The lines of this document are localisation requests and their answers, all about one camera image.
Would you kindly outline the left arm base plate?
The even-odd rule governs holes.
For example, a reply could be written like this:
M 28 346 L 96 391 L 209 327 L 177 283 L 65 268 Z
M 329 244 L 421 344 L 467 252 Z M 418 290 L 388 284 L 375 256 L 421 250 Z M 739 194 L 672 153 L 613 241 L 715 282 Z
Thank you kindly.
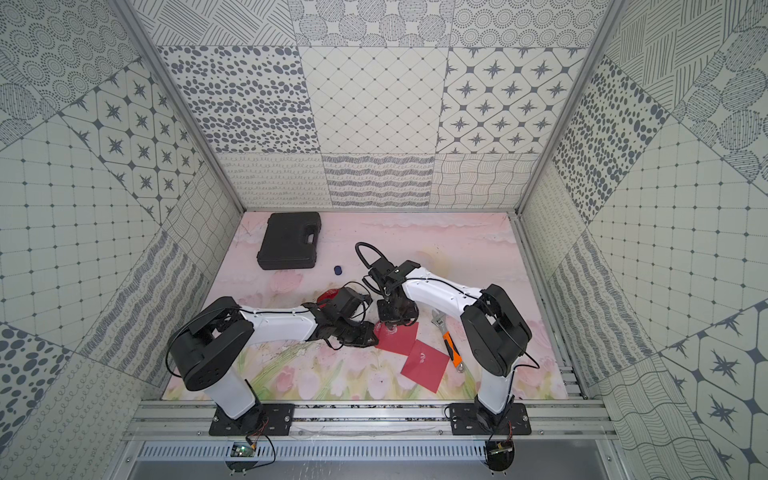
M 242 416 L 232 419 L 216 407 L 208 434 L 212 437 L 245 437 L 266 434 L 288 436 L 295 405 L 291 403 L 257 403 Z

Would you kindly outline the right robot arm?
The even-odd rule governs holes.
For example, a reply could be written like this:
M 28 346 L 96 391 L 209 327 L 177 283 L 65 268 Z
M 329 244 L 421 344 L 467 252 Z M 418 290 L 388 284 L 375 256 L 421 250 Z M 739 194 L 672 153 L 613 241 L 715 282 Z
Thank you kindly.
M 377 308 L 384 324 L 416 320 L 419 304 L 459 319 L 469 351 L 482 370 L 476 396 L 480 412 L 490 418 L 506 412 L 513 369 L 527 352 L 532 331 L 501 286 L 461 285 L 410 260 L 395 266 L 379 259 L 368 268 L 368 276 L 375 283 L 371 290 L 381 296 Z

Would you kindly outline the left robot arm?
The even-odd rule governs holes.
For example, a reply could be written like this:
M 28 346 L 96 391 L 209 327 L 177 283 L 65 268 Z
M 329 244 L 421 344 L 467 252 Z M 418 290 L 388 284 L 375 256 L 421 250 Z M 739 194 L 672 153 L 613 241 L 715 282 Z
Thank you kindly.
M 173 333 L 165 364 L 189 391 L 203 391 L 227 418 L 238 421 L 259 404 L 234 367 L 246 347 L 271 342 L 314 342 L 368 348 L 378 344 L 365 319 L 372 298 L 348 287 L 289 310 L 244 307 L 224 296 Z

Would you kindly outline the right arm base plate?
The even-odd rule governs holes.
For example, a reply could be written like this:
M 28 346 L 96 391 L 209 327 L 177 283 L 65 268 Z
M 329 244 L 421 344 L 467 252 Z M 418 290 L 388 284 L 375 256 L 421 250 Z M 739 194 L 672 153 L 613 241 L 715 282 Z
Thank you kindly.
M 525 405 L 510 403 L 498 414 L 479 403 L 448 405 L 448 419 L 455 436 L 530 435 L 532 427 Z

